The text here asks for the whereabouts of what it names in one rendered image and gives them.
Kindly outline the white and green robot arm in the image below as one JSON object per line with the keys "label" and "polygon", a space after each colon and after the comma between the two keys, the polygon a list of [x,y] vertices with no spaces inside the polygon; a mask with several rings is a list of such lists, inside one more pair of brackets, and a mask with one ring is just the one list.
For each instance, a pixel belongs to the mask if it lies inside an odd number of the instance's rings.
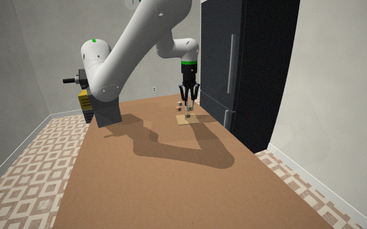
{"label": "white and green robot arm", "polygon": [[197,73],[197,41],[192,38],[173,39],[171,32],[189,14],[192,0],[139,2],[113,50],[100,39],[84,43],[81,48],[84,69],[79,69],[75,78],[63,79],[64,84],[80,84],[81,89],[89,86],[97,100],[113,101],[135,67],[154,45],[161,58],[181,58],[183,74]]}

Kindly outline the beige flat mat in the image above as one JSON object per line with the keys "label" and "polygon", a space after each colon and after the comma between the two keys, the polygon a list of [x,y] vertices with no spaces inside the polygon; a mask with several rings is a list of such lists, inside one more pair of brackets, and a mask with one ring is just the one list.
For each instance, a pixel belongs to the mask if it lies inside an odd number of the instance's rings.
{"label": "beige flat mat", "polygon": [[199,123],[195,114],[190,114],[190,118],[186,118],[185,115],[176,115],[178,125],[195,124]]}

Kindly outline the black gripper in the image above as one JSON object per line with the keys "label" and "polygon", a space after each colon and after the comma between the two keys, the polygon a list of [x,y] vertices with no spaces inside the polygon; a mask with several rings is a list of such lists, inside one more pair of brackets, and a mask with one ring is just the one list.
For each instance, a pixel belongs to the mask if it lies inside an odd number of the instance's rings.
{"label": "black gripper", "polygon": [[[185,96],[184,96],[184,92],[183,92],[183,86],[185,87]],[[194,86],[196,86],[195,87],[195,92],[193,92]],[[193,75],[183,74],[183,82],[182,82],[181,85],[179,85],[179,88],[180,88],[182,100],[184,101],[184,104],[185,104],[185,110],[187,112],[188,112],[188,101],[187,101],[188,91],[190,89],[191,106],[192,106],[192,110],[193,110],[193,105],[194,105],[195,99],[197,99],[199,86],[200,86],[200,84],[196,83],[196,74],[193,74]]]}

